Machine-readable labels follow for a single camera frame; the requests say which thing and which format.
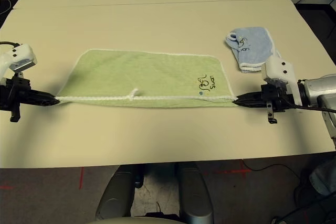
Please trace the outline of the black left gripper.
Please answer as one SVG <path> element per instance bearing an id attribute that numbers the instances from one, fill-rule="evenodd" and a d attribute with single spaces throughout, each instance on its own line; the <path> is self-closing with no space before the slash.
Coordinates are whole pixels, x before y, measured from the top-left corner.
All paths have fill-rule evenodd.
<path id="1" fill-rule="evenodd" d="M 10 111 L 11 122 L 20 119 L 21 99 L 29 92 L 27 104 L 36 106 L 52 106 L 58 104 L 54 95 L 48 92 L 31 90 L 30 80 L 23 77 L 1 79 L 1 111 Z"/>

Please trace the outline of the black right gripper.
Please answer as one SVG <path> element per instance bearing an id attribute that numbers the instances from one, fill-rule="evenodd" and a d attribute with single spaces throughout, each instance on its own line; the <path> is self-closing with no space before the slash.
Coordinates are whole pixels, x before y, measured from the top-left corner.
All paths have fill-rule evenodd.
<path id="1" fill-rule="evenodd" d="M 247 108 L 262 108 L 262 101 L 266 103 L 268 122 L 270 124 L 276 124 L 274 114 L 276 112 L 285 112 L 288 109 L 288 104 L 283 99 L 283 89 L 281 87 L 273 86 L 272 84 L 264 84 L 261 86 L 261 91 L 248 92 L 237 96 L 237 100 L 233 103 L 238 106 Z"/>

